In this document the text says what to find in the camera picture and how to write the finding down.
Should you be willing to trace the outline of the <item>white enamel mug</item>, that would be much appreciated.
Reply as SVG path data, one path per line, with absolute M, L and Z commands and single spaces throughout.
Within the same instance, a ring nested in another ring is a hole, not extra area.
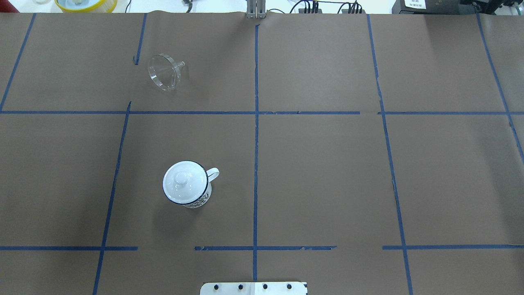
M 204 195 L 200 199 L 198 199 L 196 202 L 194 202 L 194 203 L 187 204 L 187 205 L 181 205 L 181 206 L 184 206 L 187 209 L 196 209 L 196 208 L 198 208 L 200 206 L 203 206 L 210 199 L 211 194 L 212 194 L 212 184 L 211 183 L 212 183 L 212 181 L 214 179 L 216 179 L 219 176 L 220 171 L 217 168 L 211 168 L 209 170 L 206 170 L 206 173 L 207 173 L 207 176 L 208 176 L 208 188 L 207 188 L 206 192 L 204 193 Z

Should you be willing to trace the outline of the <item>black computer box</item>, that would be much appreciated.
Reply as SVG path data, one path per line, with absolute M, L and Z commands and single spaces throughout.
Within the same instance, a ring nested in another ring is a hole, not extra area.
M 472 4 L 462 0 L 397 0 L 392 14 L 469 15 L 476 14 Z

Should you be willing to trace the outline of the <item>yellow tape roll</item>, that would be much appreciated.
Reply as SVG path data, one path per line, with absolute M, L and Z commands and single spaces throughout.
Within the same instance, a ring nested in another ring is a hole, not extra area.
M 54 0 L 64 13 L 112 13 L 118 0 Z

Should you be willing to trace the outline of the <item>aluminium frame post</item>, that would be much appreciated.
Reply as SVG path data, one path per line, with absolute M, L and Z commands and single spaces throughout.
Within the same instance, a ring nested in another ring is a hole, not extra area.
M 247 0 L 246 1 L 246 18 L 257 19 L 266 18 L 266 0 Z

